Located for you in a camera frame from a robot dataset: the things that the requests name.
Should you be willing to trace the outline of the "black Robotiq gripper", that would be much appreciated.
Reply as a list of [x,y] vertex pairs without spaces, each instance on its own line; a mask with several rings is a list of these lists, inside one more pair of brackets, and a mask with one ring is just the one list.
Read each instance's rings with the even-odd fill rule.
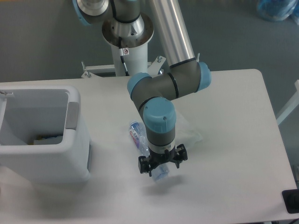
[[177,168],[183,161],[188,160],[187,150],[184,144],[180,144],[177,148],[171,151],[166,150],[166,154],[159,154],[151,149],[149,150],[150,156],[144,155],[138,157],[138,167],[141,174],[147,173],[149,177],[152,177],[152,170],[157,168],[161,164],[172,162]]

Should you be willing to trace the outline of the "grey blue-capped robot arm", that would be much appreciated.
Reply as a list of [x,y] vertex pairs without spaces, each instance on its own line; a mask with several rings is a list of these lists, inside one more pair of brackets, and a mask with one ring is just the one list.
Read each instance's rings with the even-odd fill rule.
[[[172,101],[207,88],[208,66],[197,61],[179,2],[150,0],[153,13],[141,11],[138,0],[75,0],[82,23],[102,23],[102,35],[111,46],[115,73],[128,76],[127,90],[144,123],[148,151],[139,156],[140,173],[151,174],[168,162],[179,167],[188,158],[186,147],[175,142],[176,112]],[[159,33],[169,72],[151,76],[148,43]]]

